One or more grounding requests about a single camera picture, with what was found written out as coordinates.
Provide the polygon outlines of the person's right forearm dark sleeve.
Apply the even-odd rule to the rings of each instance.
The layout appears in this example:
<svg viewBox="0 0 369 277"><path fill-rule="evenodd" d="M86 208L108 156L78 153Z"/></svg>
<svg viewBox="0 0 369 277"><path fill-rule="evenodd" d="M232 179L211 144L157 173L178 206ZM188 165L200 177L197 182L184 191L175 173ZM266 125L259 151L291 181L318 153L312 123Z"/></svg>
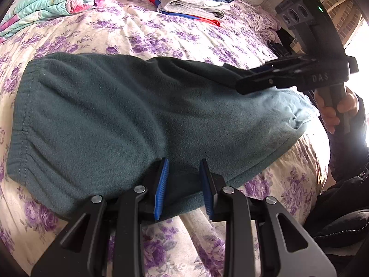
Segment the person's right forearm dark sleeve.
<svg viewBox="0 0 369 277"><path fill-rule="evenodd" d="M318 108L314 91L308 91ZM305 230L327 255L340 276L368 276L368 145L363 100L356 116L340 114L330 143L333 186L320 194Z"/></svg>

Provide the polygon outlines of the person's right hand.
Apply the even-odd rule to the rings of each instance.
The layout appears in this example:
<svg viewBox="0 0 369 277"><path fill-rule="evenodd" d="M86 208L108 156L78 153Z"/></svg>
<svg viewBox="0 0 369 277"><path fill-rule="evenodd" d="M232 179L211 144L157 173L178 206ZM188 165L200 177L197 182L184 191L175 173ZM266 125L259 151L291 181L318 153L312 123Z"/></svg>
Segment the person's right hand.
<svg viewBox="0 0 369 277"><path fill-rule="evenodd" d="M330 134L334 134L335 127L340 124L340 119L337 115L338 113L349 114L349 117L354 117L359 111L359 102L356 94L347 86L345 89L346 95L338 103L336 109L334 107L327 106L318 91L314 91L314 98L317 102L318 110L323 120L323 125Z"/></svg>

